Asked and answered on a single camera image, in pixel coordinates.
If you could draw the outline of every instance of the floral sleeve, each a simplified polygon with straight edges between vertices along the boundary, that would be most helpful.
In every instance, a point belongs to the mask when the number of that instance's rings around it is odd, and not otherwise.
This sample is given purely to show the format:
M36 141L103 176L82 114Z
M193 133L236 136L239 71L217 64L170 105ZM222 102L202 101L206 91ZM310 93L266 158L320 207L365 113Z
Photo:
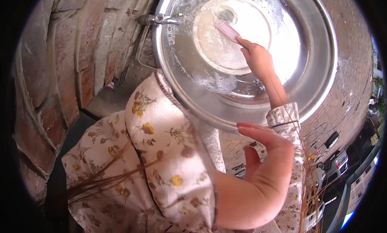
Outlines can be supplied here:
M294 164L288 196L275 222L281 232L298 232L304 171L297 104L289 103L270 110L267 123L276 133L294 144Z

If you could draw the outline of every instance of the soapy water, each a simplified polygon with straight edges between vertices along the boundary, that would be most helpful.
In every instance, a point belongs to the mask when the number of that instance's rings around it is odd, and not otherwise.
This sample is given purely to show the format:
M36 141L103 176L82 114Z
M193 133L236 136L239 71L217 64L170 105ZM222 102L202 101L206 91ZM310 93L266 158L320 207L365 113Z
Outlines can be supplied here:
M184 16L182 18L179 18L181 21L180 25L168 25L167 27L167 36L168 36L168 43L170 44L171 51L173 53L173 56L175 57L175 61L179 64L181 71L186 74L193 82L195 82L197 85L205 87L207 90L220 93L220 94L230 94L238 87L238 77L235 75L228 75L224 73L218 73L214 71L214 69L195 69L192 68L190 71L187 71L187 69L184 68L185 64L188 63L187 60L189 60L188 57L184 56L180 59L181 51L176 49L175 40L177 35L193 38L193 21L196 19L196 16L198 13L206 8L211 9L211 12L214 14L214 16L218 15L217 12L219 12L219 8L216 7L216 5L212 7L205 6L206 3L208 3L210 0L176 0L174 2L174 6L172 8L171 14L175 13L184 13ZM265 17L267 18L267 21L269 22L269 25L272 29L273 34L277 34L279 30L281 30L282 21L284 17L284 11L283 6L279 0L253 0L257 6L259 7L260 11L265 13Z

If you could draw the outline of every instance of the person's right hand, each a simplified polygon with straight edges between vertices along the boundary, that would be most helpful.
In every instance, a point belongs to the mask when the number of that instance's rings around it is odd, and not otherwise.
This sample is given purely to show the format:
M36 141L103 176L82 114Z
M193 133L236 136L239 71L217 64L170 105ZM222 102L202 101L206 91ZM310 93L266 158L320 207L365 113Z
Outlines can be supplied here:
M241 48L241 52L243 53L251 72L253 72L260 81L265 81L271 76L276 76L273 59L268 50L263 46L249 42L241 37L237 37L236 39L246 47Z

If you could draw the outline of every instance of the brick pavement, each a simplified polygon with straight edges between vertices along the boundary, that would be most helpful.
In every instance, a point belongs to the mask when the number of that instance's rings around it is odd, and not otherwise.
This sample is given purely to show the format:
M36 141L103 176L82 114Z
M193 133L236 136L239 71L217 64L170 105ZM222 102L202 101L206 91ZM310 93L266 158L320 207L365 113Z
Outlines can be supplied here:
M301 134L308 153L315 145L325 149L324 142L339 132L340 138L322 160L336 150L345 149L364 125L372 83L372 42L367 24L353 0L321 0L333 21L338 43L336 78L322 105L301 124ZM243 146L250 141L244 137L230 138L224 135L222 152L226 168L244 162Z

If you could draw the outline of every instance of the forearm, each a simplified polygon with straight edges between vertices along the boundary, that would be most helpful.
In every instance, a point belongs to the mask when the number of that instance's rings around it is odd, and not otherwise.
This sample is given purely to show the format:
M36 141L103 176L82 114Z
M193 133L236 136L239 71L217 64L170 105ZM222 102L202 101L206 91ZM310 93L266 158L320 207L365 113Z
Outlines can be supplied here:
M288 103L284 87L276 74L268 76L262 82L266 88L272 109Z
M216 170L212 175L218 200L216 225L221 228L247 230L265 225L283 205L285 197L270 186L257 187Z

